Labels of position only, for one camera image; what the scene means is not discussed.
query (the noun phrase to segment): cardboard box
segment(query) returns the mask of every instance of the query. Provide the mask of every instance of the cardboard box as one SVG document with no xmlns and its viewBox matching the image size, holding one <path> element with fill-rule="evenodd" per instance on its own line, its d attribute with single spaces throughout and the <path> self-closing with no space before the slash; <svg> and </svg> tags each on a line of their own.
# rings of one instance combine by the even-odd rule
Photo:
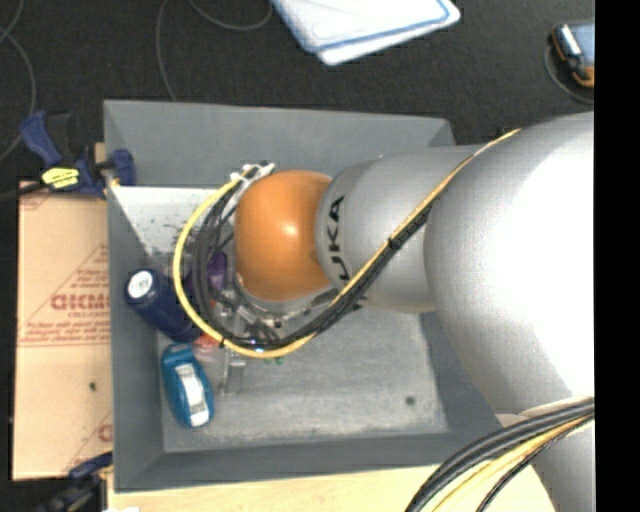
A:
<svg viewBox="0 0 640 512">
<path fill-rule="evenodd" d="M 65 475 L 112 446 L 106 203 L 19 206 L 13 478 Z"/>
</svg>

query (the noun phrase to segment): yellow label on clamp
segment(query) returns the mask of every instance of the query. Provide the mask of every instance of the yellow label on clamp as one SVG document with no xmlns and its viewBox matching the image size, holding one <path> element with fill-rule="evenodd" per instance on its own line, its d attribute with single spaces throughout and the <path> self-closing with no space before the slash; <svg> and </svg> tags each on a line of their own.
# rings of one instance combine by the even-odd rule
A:
<svg viewBox="0 0 640 512">
<path fill-rule="evenodd" d="M 80 171 L 72 167 L 52 167 L 42 174 L 42 181 L 46 185 L 53 185 L 53 188 L 64 188 L 77 185 Z"/>
</svg>

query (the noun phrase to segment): blue bottle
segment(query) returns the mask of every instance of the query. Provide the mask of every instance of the blue bottle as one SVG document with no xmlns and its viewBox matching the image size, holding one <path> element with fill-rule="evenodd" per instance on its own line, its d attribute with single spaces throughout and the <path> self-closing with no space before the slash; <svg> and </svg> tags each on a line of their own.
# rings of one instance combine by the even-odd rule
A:
<svg viewBox="0 0 640 512">
<path fill-rule="evenodd" d="M 167 276 L 152 268 L 136 270 L 125 285 L 125 300 L 156 329 L 176 342 L 190 343 L 202 331 L 185 313 Z"/>
</svg>

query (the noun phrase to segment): black carpet floor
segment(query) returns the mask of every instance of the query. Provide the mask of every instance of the black carpet floor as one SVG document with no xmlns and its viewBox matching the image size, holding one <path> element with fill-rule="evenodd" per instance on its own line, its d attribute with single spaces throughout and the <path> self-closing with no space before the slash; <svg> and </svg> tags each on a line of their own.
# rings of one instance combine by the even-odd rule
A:
<svg viewBox="0 0 640 512">
<path fill-rule="evenodd" d="M 198 1 L 212 15 L 239 23 L 259 19 L 268 5 Z M 11 35 L 31 60 L 36 108 L 71 113 L 73 145 L 102 139 L 106 98 L 168 99 L 154 43 L 162 3 L 24 2 Z M 0 1 L 0 26 L 11 23 L 19 4 Z M 451 122 L 459 144 L 594 108 L 559 89 L 543 64 L 552 25 L 592 18 L 592 0 L 457 0 L 456 5 L 462 19 L 448 29 L 328 67 L 300 48 L 276 13 L 258 30 L 234 32 L 210 24 L 186 0 L 168 0 L 161 49 L 179 101 L 437 116 Z M 27 116 L 30 95 L 27 67 L 6 38 L 0 44 L 0 154 Z M 39 170 L 38 157 L 19 144 L 0 161 L 0 192 Z M 15 512 L 31 510 L 65 482 L 10 482 L 16 326 L 12 201 L 0 204 L 0 283 L 0 510 Z"/>
</svg>

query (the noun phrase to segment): cable bundle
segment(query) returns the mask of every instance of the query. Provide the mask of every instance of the cable bundle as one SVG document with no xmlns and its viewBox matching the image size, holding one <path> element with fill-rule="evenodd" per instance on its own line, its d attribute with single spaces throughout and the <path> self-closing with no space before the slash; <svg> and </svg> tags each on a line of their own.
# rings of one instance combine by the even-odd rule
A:
<svg viewBox="0 0 640 512">
<path fill-rule="evenodd" d="M 256 325 L 256 328 L 262 331 L 265 337 L 251 338 L 251 343 L 249 344 L 246 343 L 249 338 L 234 335 L 220 325 L 220 322 L 216 321 L 210 306 L 210 299 L 212 298 L 210 295 L 211 293 L 215 293 L 215 291 L 210 290 L 210 293 L 207 294 L 206 285 L 206 262 L 209 261 L 211 255 L 216 251 L 216 245 L 212 245 L 212 242 L 219 242 L 222 225 L 233 211 L 232 208 L 227 208 L 227 204 L 233 200 L 233 197 L 241 189 L 243 184 L 247 180 L 253 179 L 256 172 L 262 169 L 260 165 L 245 166 L 246 168 L 240 175 L 211 194 L 185 223 L 176 242 L 172 266 L 173 281 L 176 286 L 178 299 L 186 313 L 200 329 L 214 339 L 220 340 L 225 346 L 239 354 L 258 359 L 282 357 L 290 354 L 315 336 L 329 329 L 345 315 L 352 312 L 354 308 L 357 307 L 358 301 L 360 301 L 367 289 L 373 284 L 378 275 L 380 275 L 380 272 L 382 272 L 384 266 L 393 255 L 427 222 L 435 200 L 446 190 L 451 180 L 453 180 L 473 158 L 517 132 L 518 130 L 514 130 L 491 141 L 458 164 L 458 166 L 415 207 L 413 212 L 394 230 L 391 236 L 383 241 L 369 261 L 365 263 L 344 288 L 340 290 L 326 310 L 320 313 L 320 315 L 283 338 L 276 337 L 275 333 L 270 331 L 265 325 Z M 193 283 L 197 287 L 195 290 L 195 302 L 197 303 L 197 308 L 200 309 L 200 312 L 198 312 L 184 291 L 181 276 L 187 239 L 194 231 L 197 221 L 205 212 L 207 212 L 207 215 L 199 234 L 196 236 L 196 249 L 193 254 Z"/>
<path fill-rule="evenodd" d="M 444 462 L 420 487 L 406 512 L 426 510 L 424 507 L 434 503 L 430 512 L 442 511 L 465 491 L 503 472 L 476 509 L 476 512 L 484 512 L 496 495 L 536 456 L 594 418 L 595 402 L 588 398 L 489 434 Z M 495 459 L 477 469 L 492 458 Z M 438 500 L 454 480 L 467 472 L 471 472 L 468 478 Z"/>
</svg>

